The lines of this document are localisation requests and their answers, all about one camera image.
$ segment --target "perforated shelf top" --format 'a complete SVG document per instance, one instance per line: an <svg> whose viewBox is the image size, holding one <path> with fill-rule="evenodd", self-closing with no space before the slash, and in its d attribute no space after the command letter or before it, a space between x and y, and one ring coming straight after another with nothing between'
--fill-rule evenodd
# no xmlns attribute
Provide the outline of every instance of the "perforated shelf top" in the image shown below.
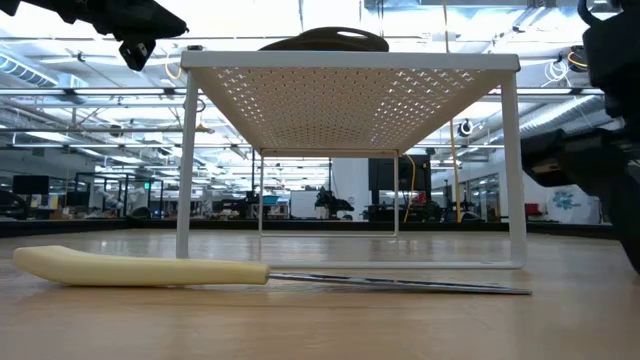
<svg viewBox="0 0 640 360"><path fill-rule="evenodd" d="M520 69L517 55L187 51L181 66L264 155L404 153Z"/></svg>

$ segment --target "white metal shelf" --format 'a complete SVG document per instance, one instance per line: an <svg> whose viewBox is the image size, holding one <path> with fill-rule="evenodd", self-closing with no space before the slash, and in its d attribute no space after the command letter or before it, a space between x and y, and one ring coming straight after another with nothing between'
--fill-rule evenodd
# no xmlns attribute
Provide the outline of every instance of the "white metal shelf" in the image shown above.
<svg viewBox="0 0 640 360"><path fill-rule="evenodd" d="M267 156L397 159L469 105L501 86L511 260L464 265L459 262L371 262L370 266L505 268L524 265L526 229L515 82L515 73L520 69L517 55L186 51L181 66L189 75L180 179L180 202L186 205L185 212L179 209L178 215L178 257L188 256L188 194L199 88L260 152L261 159ZM393 235L399 229L397 160L395 163ZM262 216L259 228L262 233ZM272 265L289 266L288 263ZM355 262L325 265L363 266Z"/></svg>

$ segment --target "wooden surface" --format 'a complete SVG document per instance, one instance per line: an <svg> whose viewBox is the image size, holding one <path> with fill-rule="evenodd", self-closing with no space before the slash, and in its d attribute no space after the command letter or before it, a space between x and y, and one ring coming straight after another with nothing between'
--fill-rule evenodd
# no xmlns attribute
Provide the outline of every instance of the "wooden surface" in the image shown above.
<svg viewBox="0 0 640 360"><path fill-rule="evenodd" d="M399 241L265 239L193 231L191 256L259 259L479 259L502 233L408 233ZM261 286L72 288L10 262L14 248L172 256L175 231L0 239L0 359L634 359L640 277L619 244L530 235L524 270L348 271L530 288L531 297L447 295L272 281Z"/></svg>

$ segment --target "yellow knife handle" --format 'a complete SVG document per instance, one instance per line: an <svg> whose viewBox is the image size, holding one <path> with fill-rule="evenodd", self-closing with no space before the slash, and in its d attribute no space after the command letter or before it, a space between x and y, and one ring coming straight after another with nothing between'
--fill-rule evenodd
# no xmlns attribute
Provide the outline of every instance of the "yellow knife handle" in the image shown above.
<svg viewBox="0 0 640 360"><path fill-rule="evenodd" d="M43 279L86 286L266 284L269 266L236 261L89 254L64 246L18 248L13 262Z"/></svg>

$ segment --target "metal blade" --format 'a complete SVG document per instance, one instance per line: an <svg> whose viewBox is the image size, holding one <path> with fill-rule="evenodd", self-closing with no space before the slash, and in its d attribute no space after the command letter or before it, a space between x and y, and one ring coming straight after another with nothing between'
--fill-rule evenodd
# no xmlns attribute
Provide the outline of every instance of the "metal blade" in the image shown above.
<svg viewBox="0 0 640 360"><path fill-rule="evenodd" d="M301 273L271 273L270 279L310 281L333 284L363 285L363 286L384 286L402 289L423 289L426 291L438 292L461 292L461 293L481 293L481 294L511 294L511 295L531 295L531 290L515 289L492 285L470 285L455 284L431 281L409 281L394 279L360 278L350 276L333 276L320 274Z"/></svg>

